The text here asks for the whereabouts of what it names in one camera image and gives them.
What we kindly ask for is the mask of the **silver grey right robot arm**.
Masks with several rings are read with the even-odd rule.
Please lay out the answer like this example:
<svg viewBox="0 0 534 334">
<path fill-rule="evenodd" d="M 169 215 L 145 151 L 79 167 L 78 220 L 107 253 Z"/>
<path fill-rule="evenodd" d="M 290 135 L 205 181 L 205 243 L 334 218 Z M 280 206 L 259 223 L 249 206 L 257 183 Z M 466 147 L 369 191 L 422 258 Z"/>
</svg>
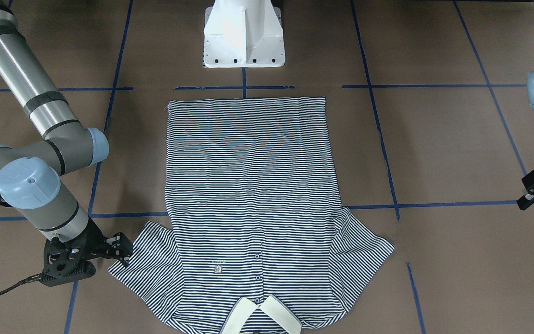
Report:
<svg viewBox="0 0 534 334">
<path fill-rule="evenodd" d="M 127 0 L 7 0 L 18 30 L 85 127 L 104 129 L 127 21 Z M 0 76 L 0 144 L 41 136 Z M 44 237 L 0 207 L 0 264 L 42 266 Z"/>
</svg>

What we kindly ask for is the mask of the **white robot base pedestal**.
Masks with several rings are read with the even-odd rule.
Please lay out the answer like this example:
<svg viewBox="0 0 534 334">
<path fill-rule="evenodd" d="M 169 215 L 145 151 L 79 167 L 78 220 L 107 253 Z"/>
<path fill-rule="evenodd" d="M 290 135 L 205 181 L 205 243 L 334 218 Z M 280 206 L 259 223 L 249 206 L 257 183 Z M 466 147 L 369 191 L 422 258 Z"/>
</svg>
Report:
<svg viewBox="0 0 534 334">
<path fill-rule="evenodd" d="M 205 9 L 206 68 L 273 68 L 286 63 L 280 5 L 275 0 L 216 0 Z"/>
</svg>

